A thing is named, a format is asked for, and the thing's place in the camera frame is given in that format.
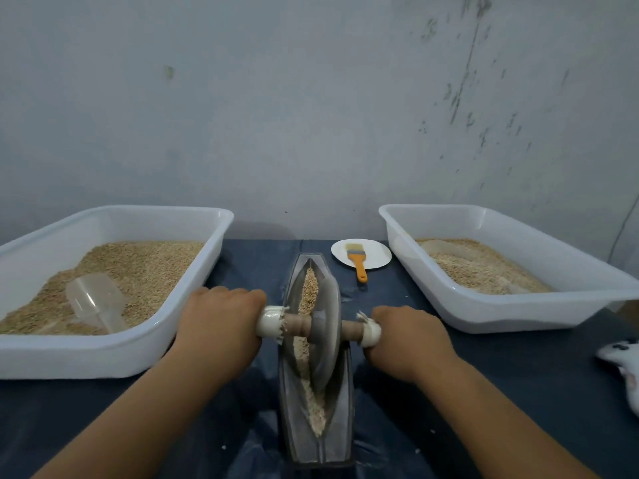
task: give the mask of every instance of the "grinding disc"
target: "grinding disc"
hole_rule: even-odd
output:
[[[322,390],[335,369],[342,337],[339,285],[329,275],[320,285],[313,310],[309,341],[311,385]]]

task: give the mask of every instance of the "scattered grain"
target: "scattered grain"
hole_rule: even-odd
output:
[[[302,298],[297,312],[310,316],[315,307],[315,300],[318,296],[318,281],[315,272],[310,267],[304,276],[304,285],[302,286]],[[324,390],[316,392],[311,386],[311,369],[309,367],[309,342],[306,338],[293,338],[293,353],[295,354],[295,362],[297,371],[300,374],[300,380],[304,389],[306,398],[306,408],[308,410],[309,424],[316,437],[321,437],[326,427],[326,412],[324,410]]]
[[[418,243],[433,239],[417,239]],[[437,265],[453,281],[482,294],[510,294],[504,279],[530,292],[552,292],[552,290],[524,269],[507,260],[499,252],[472,239],[438,239],[470,250],[473,260],[432,253]]]
[[[65,295],[67,283],[84,274],[106,273],[128,298],[124,320],[133,327],[149,319],[202,249],[200,242],[119,242],[89,251],[74,268],[51,277],[30,303],[0,321],[0,334],[100,335],[79,322]]]

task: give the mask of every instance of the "hand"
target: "hand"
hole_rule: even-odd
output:
[[[260,350],[256,324],[267,295],[262,290],[202,287],[182,312],[171,353],[188,355],[222,386],[242,373]]]
[[[446,328],[435,316],[408,306],[380,306],[371,317],[381,326],[381,338],[364,353],[389,375],[416,383],[429,369],[459,361]]]

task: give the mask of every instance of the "table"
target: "table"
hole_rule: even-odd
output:
[[[366,287],[326,240],[225,240],[207,285],[260,288],[280,304],[299,252],[324,254],[340,284],[342,314],[408,305],[434,313],[399,262],[369,272]],[[619,376],[593,358],[602,345],[634,337],[603,310],[573,330],[467,335],[449,329],[459,355],[603,478],[635,476],[639,419]],[[472,461],[413,386],[372,369],[352,346],[356,466],[294,471],[283,457],[277,416],[277,346],[264,340],[251,367],[224,387],[172,449],[159,478],[330,476],[478,478]],[[27,478],[137,377],[0,381],[0,477]]]

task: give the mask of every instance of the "paper plate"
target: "paper plate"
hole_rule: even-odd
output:
[[[333,255],[346,265],[355,267],[355,264],[348,259],[346,254],[346,244],[362,244],[364,252],[366,252],[366,260],[363,262],[364,269],[377,269],[383,267],[390,262],[393,254],[384,244],[380,244],[375,240],[368,239],[346,239],[340,240],[333,244],[330,251]]]

